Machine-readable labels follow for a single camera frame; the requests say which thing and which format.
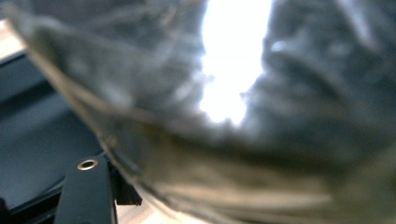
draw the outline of bolt hole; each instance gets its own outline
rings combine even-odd
[[[79,170],[86,171],[86,170],[91,170],[91,169],[92,169],[93,167],[95,167],[97,164],[98,164],[98,161],[97,161],[97,160],[86,160],[86,161],[81,162],[81,163],[77,166],[77,168],[78,168]]]

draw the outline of dark surface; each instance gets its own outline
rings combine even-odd
[[[20,54],[0,62],[0,197],[22,206],[102,150],[41,73]]]
[[[78,169],[78,165],[86,160],[98,163],[88,170]],[[69,223],[117,223],[110,175],[103,157],[81,159],[67,170],[55,224]]]

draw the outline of wrinkled plastic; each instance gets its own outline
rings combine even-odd
[[[394,1],[29,0],[7,13],[169,217],[396,221]]]

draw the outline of transparent plastic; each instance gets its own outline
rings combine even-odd
[[[23,0],[30,55],[179,221],[396,222],[396,3]]]

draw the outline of bright light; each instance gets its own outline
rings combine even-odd
[[[241,93],[262,74],[262,39],[270,0],[211,0],[203,25],[203,72],[213,81],[204,91],[202,110],[215,122],[238,125],[246,113]]]

